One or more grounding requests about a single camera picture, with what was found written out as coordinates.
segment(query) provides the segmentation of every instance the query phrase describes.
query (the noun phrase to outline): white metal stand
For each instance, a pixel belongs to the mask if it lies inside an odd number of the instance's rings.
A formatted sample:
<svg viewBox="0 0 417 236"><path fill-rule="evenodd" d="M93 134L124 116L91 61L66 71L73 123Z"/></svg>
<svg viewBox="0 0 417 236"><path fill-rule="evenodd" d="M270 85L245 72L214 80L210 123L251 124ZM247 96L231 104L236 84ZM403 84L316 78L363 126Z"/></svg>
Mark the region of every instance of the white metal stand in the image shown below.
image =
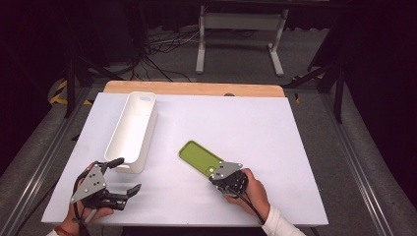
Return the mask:
<svg viewBox="0 0 417 236"><path fill-rule="evenodd" d="M280 15L258 14L224 14L206 13L205 6L200 9L200 44L197 55L196 73L202 74L205 66L205 29L235 29L235 30L274 30L276 32L273 43L268 44L270 58L276 75L284 75L276 49L282 36L288 10L283 10Z"/></svg>

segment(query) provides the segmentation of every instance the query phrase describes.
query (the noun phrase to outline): white tabletop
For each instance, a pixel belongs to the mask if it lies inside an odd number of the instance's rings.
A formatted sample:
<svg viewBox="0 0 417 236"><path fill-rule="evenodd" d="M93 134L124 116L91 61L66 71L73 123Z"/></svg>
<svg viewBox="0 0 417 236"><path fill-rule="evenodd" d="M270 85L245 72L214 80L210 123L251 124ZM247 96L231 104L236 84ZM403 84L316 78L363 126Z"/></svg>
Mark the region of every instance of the white tabletop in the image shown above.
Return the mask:
<svg viewBox="0 0 417 236"><path fill-rule="evenodd" d="M77 176L104 161L127 93L100 93L62 173L42 222L64 219ZM251 168L270 203L295 225L328 224L326 212L287 98L158 95L158 117L140 174L107 170L111 193L142 184L124 210L101 218L107 225L258 226L229 204L211 182L178 156L194 140L230 162Z"/></svg>

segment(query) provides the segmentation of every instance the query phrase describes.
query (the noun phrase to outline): black cable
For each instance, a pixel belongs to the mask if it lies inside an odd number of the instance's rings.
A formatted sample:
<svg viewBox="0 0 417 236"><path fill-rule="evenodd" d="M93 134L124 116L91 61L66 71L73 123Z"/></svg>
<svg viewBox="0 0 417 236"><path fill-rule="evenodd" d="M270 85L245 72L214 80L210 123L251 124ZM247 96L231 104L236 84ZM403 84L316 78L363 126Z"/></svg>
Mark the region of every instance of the black cable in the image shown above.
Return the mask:
<svg viewBox="0 0 417 236"><path fill-rule="evenodd" d="M164 72L163 72L163 70L161 70L158 66L156 66L156 64L152 61L152 60L150 60L150 58L148 58L147 57L147 55L145 55L145 58L147 58L147 60L149 60L151 63L152 63L152 65L154 66L154 67L156 67L156 69L160 72L160 74L162 74L166 79L168 79L170 82L173 82L172 81L172 79L171 78L169 78Z"/></svg>
<svg viewBox="0 0 417 236"><path fill-rule="evenodd" d="M145 64L147 64L147 65L148 65L149 67L151 67L151 68L156 69L153 65L150 65L150 64L148 64L147 62L145 62ZM160 70L160 71L163 71L163 72L168 72L168 73L174 73L174 74L177 74L177 75L183 76L184 78L186 78L186 79L188 80L188 82L190 82L190 81L191 81L191 80L190 80L190 78L189 78L187 75L182 74L181 72L174 72L174 71L168 71L168 70L162 70L162 69L157 69L157 70Z"/></svg>
<svg viewBox="0 0 417 236"><path fill-rule="evenodd" d="M246 200L242 195L240 195L239 193L237 193L236 191L234 191L232 188L230 188L229 186L226 187L226 190L231 192L232 194L236 195L237 197L239 197L243 202L245 202L246 205L248 205L253 211L254 213L257 215L258 219L260 220L261 224L264 225L265 221L263 220L263 218L261 217L260 213L255 209L255 207L249 203L248 200Z"/></svg>
<svg viewBox="0 0 417 236"><path fill-rule="evenodd" d="M34 212L37 210L37 208L43 203L43 201L45 201L45 199L52 193L52 191L55 189L55 186L58 184L58 181L55 181L55 183L53 183L53 185L49 188L49 190L46 192L45 195L43 195L43 197L39 200L39 202L36 204L36 206L34 206L34 208L31 210L31 212L26 216L25 220L21 223L21 225L19 226L18 230L16 231L16 236L19 235L19 233L21 232L21 230L24 228L25 224L28 222L28 220L30 219L30 217L34 214Z"/></svg>

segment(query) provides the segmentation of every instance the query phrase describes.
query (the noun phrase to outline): white plastic container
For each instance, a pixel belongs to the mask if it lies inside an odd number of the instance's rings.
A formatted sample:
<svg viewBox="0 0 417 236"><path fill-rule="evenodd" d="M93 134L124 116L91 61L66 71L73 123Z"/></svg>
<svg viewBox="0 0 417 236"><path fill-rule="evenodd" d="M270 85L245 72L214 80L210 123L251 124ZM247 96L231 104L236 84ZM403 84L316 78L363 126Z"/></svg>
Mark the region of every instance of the white plastic container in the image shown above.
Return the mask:
<svg viewBox="0 0 417 236"><path fill-rule="evenodd" d="M138 174L144 170L156 117L154 93L134 91L129 94L104 155L106 161L125 158L116 171Z"/></svg>

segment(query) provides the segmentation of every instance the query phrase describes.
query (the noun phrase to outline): human hand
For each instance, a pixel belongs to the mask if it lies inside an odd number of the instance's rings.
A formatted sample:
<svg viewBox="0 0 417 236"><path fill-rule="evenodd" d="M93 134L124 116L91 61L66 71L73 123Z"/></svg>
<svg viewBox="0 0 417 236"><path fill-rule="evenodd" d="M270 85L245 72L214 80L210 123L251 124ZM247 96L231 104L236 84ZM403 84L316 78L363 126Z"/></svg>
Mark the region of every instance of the human hand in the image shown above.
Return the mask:
<svg viewBox="0 0 417 236"><path fill-rule="evenodd" d="M90 171L92 168L92 164L87 167L86 171ZM81 179L78 183L78 186L80 187L81 183L84 179ZM77 209L78 212L83 213L83 219L86 219L92 212L92 209L89 207L84 208L83 203L81 201L77 202ZM95 220L105 217L106 215L113 214L114 210L110 207L102 207L97 210L95 215L92 217L92 219L89 221L89 225L93 224ZM64 221L61 224L61 228L65 230L66 232L70 233L71 235L77 236L79 235L79 224L77 222L73 222L73 219L75 218L75 212L74 212L74 205L70 204L68 207L68 213L65 217Z"/></svg>
<svg viewBox="0 0 417 236"><path fill-rule="evenodd" d="M249 200L254 208L258 211L264 221L267 220L270 204L268 201L267 191L265 190L264 185L261 181L255 179L254 174L251 169L242 169L242 172L248 176L248 187L246 188L246 194L243 195L247 200ZM240 206L243 210L248 212L251 215L257 216L255 212L240 198L234 199L230 196L223 195L228 202L231 204Z"/></svg>

